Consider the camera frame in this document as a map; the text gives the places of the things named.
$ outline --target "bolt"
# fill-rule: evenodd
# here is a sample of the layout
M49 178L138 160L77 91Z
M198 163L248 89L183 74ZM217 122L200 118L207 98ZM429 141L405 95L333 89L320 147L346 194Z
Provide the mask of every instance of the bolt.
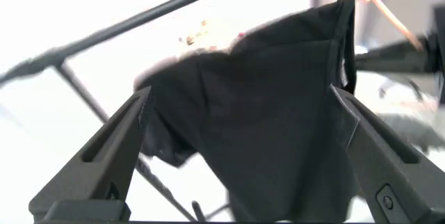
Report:
M389 196L385 196L383 198L383 205L388 208L389 210L391 210L394 206L394 204L392 203L392 200Z

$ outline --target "dark fabric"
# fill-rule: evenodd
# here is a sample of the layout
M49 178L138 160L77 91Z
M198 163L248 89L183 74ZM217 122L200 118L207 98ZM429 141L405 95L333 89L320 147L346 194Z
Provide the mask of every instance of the dark fabric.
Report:
M252 220L344 221L357 188L323 131L322 105L330 84L355 89L354 8L339 0L288 16L229 54L196 54L150 77L142 86L156 113L143 152L177 167L199 152Z

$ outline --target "clothing rack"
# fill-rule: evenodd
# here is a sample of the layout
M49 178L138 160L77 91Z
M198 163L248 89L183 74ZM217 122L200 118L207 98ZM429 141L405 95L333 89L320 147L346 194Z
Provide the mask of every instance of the clothing rack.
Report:
M92 95L85 89L83 84L75 77L74 72L65 64L65 61L70 58L71 56L84 51L86 49L89 49L90 47L93 47L95 45L98 45L99 43L105 42L107 40L110 40L111 38L120 35L121 33L125 33L127 31L130 31L138 26L141 26L145 23L148 23L154 19L157 19L159 17L162 17L164 15L167 15L168 13L171 13L172 11L175 11L179 8L182 8L184 6L187 6L193 2L196 2L199 0L170 0L167 1L155 8L152 8L150 10L147 10L143 13L137 14L129 19L124 20L123 22L120 22L118 24L115 24L113 26L110 26L104 30L98 31L96 33L93 33L92 35L89 35L88 37L78 40L76 42L73 42L71 44L57 47L50 49L46 51L45 53L29 59L27 61L24 61L18 65L16 65L14 68L12 68L10 71L5 73L3 76L0 77L0 85L5 84L7 81L20 78L20 77L27 77L32 74L38 74L45 70L48 67L55 67L56 70L60 73L62 78L68 82L71 87L78 93L79 96L81 96L82 100L91 108L91 110L94 112L94 114L103 122L105 123L108 120L108 116L105 114L104 110L100 107L99 103L92 97ZM381 0L372 0L381 10L387 10L385 9L385 6L382 6ZM394 21L395 16L389 16L390 13L384 13L386 16L388 16L392 21ZM388 61L391 61L391 58L394 60L396 57L393 57L392 55L386 55L383 58L382 53L385 51L385 49L381 49L378 51L372 51L365 55L359 55L357 56L357 68L359 70L373 70L376 72L383 71L386 68L386 71L392 71L392 72L400 72L400 71L417 71L420 73L429 73L429 72L442 72L442 75L445 70L445 51L444 51L444 43L445 43L445 19L441 20L442 24L438 25L441 31L436 35L437 41L441 42L441 44L437 44L437 47L440 45L440 51L437 54L437 52L434 52L429 48L427 50L431 51L417 51L419 49L422 49L423 46L426 45L427 42L430 42L429 40L427 42L423 42L421 45L419 45L418 42L421 42L418 38L413 38L411 36L407 36L408 40L410 41L410 44L413 44L416 48L414 49L417 51L414 55L416 57L413 57L415 59L412 62L406 63L404 67L406 67L405 70L400 69L400 65L387 65ZM412 54L413 48L406 50L404 49L402 52L397 52L399 55L409 55ZM424 63L441 63L444 65L443 67L440 67L439 64L435 64L434 66L428 66L422 65ZM441 103L445 104L445 95L444 95L444 89L442 89L442 97L441 97ZM151 174L150 169L148 165L143 161L141 157L138 157L138 162L136 164L136 170L156 189L158 190L164 198L166 198L172 205L174 205L188 220L190 221L204 221L208 220L212 216L214 216L217 212L222 211L223 209L227 208L229 205L222 206L219 208L216 213L213 212L212 214L209 214L208 216L204 216L202 214L202 211L200 210L200 206L198 203L193 203L193 209L195 210L195 215L197 218L194 218L190 213L188 213L172 196L172 194L169 192L169 190L162 185L162 183L157 179L156 176Z

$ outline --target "clothes hanger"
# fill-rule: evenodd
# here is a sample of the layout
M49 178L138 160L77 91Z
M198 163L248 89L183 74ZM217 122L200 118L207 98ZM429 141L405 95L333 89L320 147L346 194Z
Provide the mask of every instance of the clothes hanger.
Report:
M386 5L383 3L382 0L355 0L355 1L365 1L370 2L372 1L377 8L380 10L380 12L385 15L388 20L411 42L411 44L418 50L423 50L422 43L417 39L417 37L410 32L410 30L407 29L403 23L397 19L397 17L386 7Z

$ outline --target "drying rack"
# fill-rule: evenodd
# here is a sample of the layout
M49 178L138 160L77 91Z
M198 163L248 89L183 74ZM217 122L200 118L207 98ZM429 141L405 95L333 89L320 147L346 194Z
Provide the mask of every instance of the drying rack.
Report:
M71 85L71 87L76 91L76 93L82 98L82 100L88 105L88 107L94 112L94 114L103 122L105 125L102 127L105 130L99 130L99 132L104 133L107 128L110 127L111 121L116 121L116 119L109 118L109 116L104 112L101 106L96 102L96 100L92 97L92 95L85 89L83 84L76 78L73 71L65 64L65 61L90 47L98 45L99 43L110 40L111 38L120 35L121 33L125 33L130 31L138 26L141 26L145 23L148 23L154 19L162 17L172 11L175 11L179 8L187 6L193 2L198 0L170 0L165 2L155 8L152 8L143 13L139 13L129 19L124 20L118 24L110 26L106 29L100 30L88 37L73 42L71 44L57 47L46 51L39 56L24 61L14 68L9 70L9 72L5 73L2 77L0 77L0 85L4 84L7 81L12 79L16 79L19 77L26 77L32 74L38 74L45 70L48 67L55 67L56 70L60 73L62 78L66 80L66 82ZM385 10L383 2L381 0L365 0L365 1L374 1L379 8L383 8ZM445 8L439 8L436 10L436 16L440 18L445 18ZM396 45L392 45L390 47L376 49L374 51L370 51L367 54L357 55L357 69L359 70L370 70L375 72L414 72L414 73L436 73L441 72L442 75L445 70L445 19L437 20L437 32L432 33L428 37L423 35L414 37L406 28L402 27L404 34L407 36L409 42L401 42ZM128 112L132 112L135 114L135 108L141 108L143 106L142 102L140 102L141 97L146 96L147 91L136 93L133 96L133 101L137 100L138 105L134 106L130 104L122 106L122 108L116 113L122 114L125 110ZM442 96L440 99L441 104L445 104L445 91L442 89ZM172 205L174 205L189 221L206 221L217 214L219 211L229 207L229 205L224 205L209 215L205 216L200 206L197 202L193 202L192 206L195 210L195 216L188 213L172 196L171 192L161 183L161 181L150 172L149 166L144 162L141 156L136 157L135 162L133 162L133 168L136 167L136 170L157 190L159 191ZM127 190L129 186L129 181L127 183L127 189L123 190L124 195L118 195L117 189L113 187L108 189L107 199L122 199L126 196ZM61 209L68 209L70 211L73 210L73 202L65 202L66 204L60 204L56 207L58 211L54 210L54 208L49 208L49 206L43 206L45 204L41 202L37 202L37 200L33 200L30 203L30 211L33 212L35 217L35 221L40 221L41 223L58 223L58 221L54 220L71 220L69 222L64 223L102 223L100 221L85 221L85 220L77 220L71 219L67 216L73 216L71 212L61 211ZM73 213L80 213L83 209L85 210L85 206L89 206L95 209L98 209L97 212L101 212L100 209L103 207L107 207L107 209L114 209L115 216L106 217L108 220L116 221L116 220L128 220L129 218L129 209L126 204L119 200L110 202L94 202L89 200L86 205L75 204L77 209L80 209L79 212L74 211ZM53 219L44 218L45 216L51 216Z

